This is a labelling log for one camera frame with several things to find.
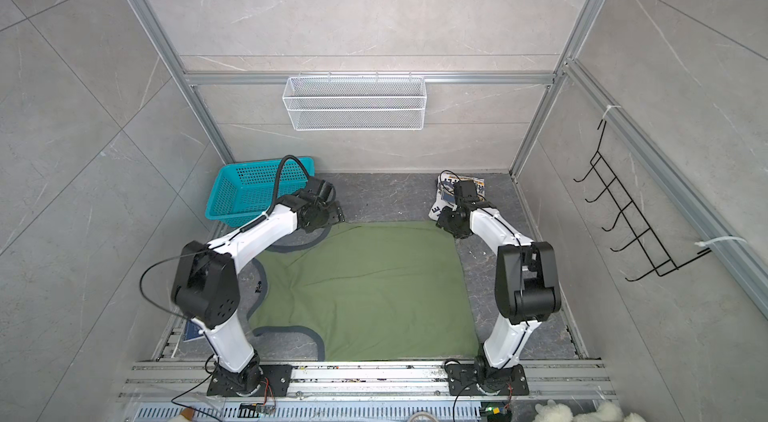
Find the teal plastic basket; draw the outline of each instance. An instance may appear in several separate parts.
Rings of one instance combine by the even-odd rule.
[[[315,175],[312,157],[299,157],[306,172]],[[261,215],[272,202],[272,191],[280,159],[229,164],[219,171],[210,191],[205,216],[229,227],[240,227]],[[306,177],[296,161],[288,160],[280,175],[278,197],[306,186]]]

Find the stuffed animal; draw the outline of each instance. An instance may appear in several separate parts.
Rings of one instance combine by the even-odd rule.
[[[625,418],[621,408],[607,400],[595,412],[576,417],[567,405],[556,404],[554,400],[548,400],[547,405],[536,404],[536,412],[533,422],[645,422],[637,414],[629,414]]]

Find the gray marble floor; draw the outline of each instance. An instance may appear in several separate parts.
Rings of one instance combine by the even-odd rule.
[[[435,202],[436,174],[318,174],[336,186],[346,220],[349,222],[379,222],[427,220]],[[501,211],[504,218],[522,233],[532,233],[512,181],[507,174],[476,174],[485,179],[485,196]],[[278,243],[294,245],[314,239],[316,234],[294,233]],[[478,340],[485,340],[493,330],[498,310],[493,296],[495,256],[478,236],[456,241],[456,249],[464,267],[464,275]],[[246,313],[261,293],[256,292],[260,280],[253,265],[240,272],[240,310],[244,328],[248,327]],[[316,359],[315,343],[298,333],[248,334],[262,360]],[[178,358],[204,358],[210,349],[204,339],[181,342]],[[545,321],[531,336],[523,350],[526,359],[577,358],[571,335],[562,314]]]

